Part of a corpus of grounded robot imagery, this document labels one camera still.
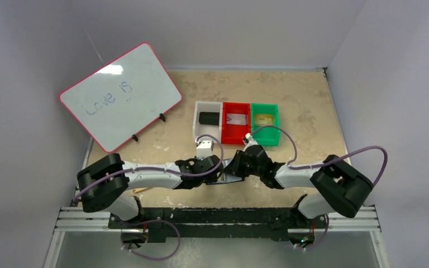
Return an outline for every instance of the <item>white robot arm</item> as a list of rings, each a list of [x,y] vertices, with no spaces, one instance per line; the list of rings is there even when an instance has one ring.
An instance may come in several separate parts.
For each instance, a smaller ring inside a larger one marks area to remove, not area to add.
[[[78,173],[78,183],[85,212],[108,211],[123,221],[139,216],[142,207],[137,198],[122,194],[125,190],[162,187],[192,189],[203,183],[213,185],[242,181],[254,175],[273,189],[289,187],[314,187],[319,193],[302,196],[294,206],[298,217],[313,219],[329,212],[339,212],[354,217],[373,185],[368,178],[342,161],[329,167],[293,170],[295,166],[272,162],[262,146],[248,134],[246,146],[238,150],[233,159],[218,164],[220,159],[212,154],[213,142],[201,141],[193,159],[178,160],[165,165],[142,165],[122,161],[119,154],[110,154]],[[329,156],[324,162],[337,156]],[[315,166],[322,162],[312,163]],[[102,177],[120,172],[112,179],[94,184]]]

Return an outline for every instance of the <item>tabletop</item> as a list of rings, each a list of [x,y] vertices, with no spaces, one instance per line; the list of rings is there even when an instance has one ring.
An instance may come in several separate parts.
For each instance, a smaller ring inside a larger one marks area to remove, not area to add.
[[[345,144],[323,72],[319,71],[171,71],[183,100],[116,152],[139,164],[165,164],[196,154],[192,137],[195,101],[271,103],[279,107],[280,125],[295,140],[295,164],[321,161],[329,154],[344,155]],[[243,146],[223,145],[225,159]],[[273,161],[294,156],[282,134],[277,147],[265,148]],[[219,147],[214,153],[220,155]],[[95,142],[88,164],[107,155]],[[291,207],[313,188],[267,188],[257,177],[243,182],[202,185],[191,190],[150,188],[137,193],[143,207]],[[134,195],[132,191],[125,194]]]

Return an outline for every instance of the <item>small white cube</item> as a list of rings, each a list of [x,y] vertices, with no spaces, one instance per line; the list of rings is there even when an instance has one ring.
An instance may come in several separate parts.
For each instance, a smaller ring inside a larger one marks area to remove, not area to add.
[[[197,158],[203,160],[213,155],[214,143],[212,140],[199,142],[197,146]]]

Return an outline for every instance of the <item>whiteboard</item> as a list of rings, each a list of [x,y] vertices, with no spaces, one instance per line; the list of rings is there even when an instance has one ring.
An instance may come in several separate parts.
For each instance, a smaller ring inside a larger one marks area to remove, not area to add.
[[[182,94],[147,43],[60,94],[62,104],[106,152],[181,100]]]

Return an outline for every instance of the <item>green bin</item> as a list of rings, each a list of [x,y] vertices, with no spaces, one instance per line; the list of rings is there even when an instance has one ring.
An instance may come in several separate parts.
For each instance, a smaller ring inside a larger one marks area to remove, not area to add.
[[[277,104],[251,103],[251,132],[263,125],[256,125],[256,114],[272,115],[272,125],[280,127],[279,107]],[[280,130],[273,127],[266,127],[254,133],[254,139],[262,146],[279,145]]]

